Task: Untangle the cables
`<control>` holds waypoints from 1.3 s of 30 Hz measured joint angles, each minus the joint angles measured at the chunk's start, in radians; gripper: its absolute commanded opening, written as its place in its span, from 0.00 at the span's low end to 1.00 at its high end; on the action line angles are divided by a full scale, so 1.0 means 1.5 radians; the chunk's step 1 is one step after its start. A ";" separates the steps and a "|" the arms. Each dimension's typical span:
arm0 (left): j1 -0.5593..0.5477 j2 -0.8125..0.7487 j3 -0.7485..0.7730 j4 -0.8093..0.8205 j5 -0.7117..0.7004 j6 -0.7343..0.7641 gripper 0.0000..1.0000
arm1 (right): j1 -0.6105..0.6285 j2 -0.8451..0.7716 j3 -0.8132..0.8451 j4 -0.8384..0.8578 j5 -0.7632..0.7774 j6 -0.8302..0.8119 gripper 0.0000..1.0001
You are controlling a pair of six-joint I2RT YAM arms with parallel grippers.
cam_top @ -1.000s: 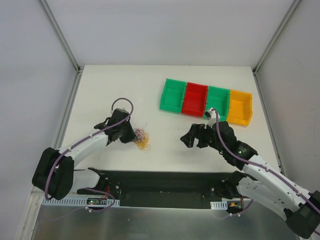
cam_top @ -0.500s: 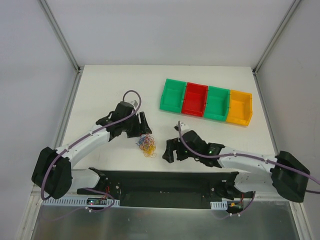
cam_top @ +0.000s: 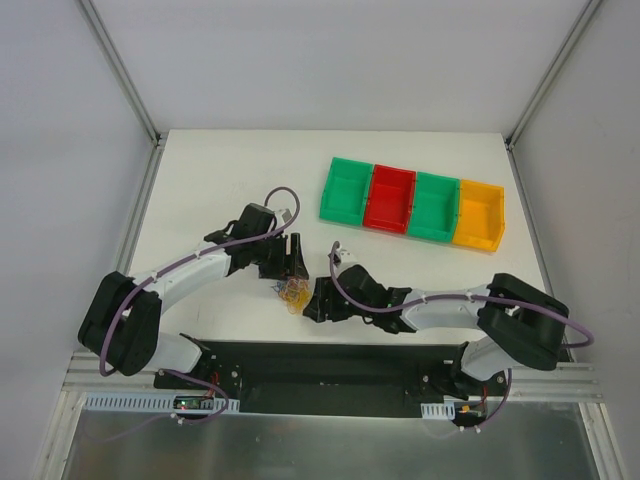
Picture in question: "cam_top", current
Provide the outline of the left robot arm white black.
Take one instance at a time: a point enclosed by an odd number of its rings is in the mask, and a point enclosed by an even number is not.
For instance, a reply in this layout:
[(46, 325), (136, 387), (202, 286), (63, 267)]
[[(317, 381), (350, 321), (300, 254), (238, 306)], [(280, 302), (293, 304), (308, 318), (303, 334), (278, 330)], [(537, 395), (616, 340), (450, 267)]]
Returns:
[(204, 387), (210, 363), (203, 347), (162, 332), (162, 316), (201, 287), (256, 265), (262, 277), (283, 280), (299, 260), (296, 234), (286, 229), (297, 211), (248, 204), (239, 219), (204, 236), (186, 255), (134, 277), (106, 275), (78, 332), (79, 342), (99, 358), (99, 372), (133, 376), (147, 368), (174, 370), (188, 388)]

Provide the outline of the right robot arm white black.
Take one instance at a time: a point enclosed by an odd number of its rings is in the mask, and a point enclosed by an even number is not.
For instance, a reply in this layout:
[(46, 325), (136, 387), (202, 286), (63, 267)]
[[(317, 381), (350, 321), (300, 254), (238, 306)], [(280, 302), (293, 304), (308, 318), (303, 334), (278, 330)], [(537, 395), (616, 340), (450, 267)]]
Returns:
[(495, 374), (515, 366), (554, 370), (569, 309), (508, 273), (467, 291), (428, 293), (385, 287), (354, 264), (335, 277), (317, 278), (303, 314), (317, 323), (361, 317), (389, 334), (435, 328), (483, 332), (481, 339), (458, 346), (451, 363), (427, 374), (440, 394), (467, 399)]

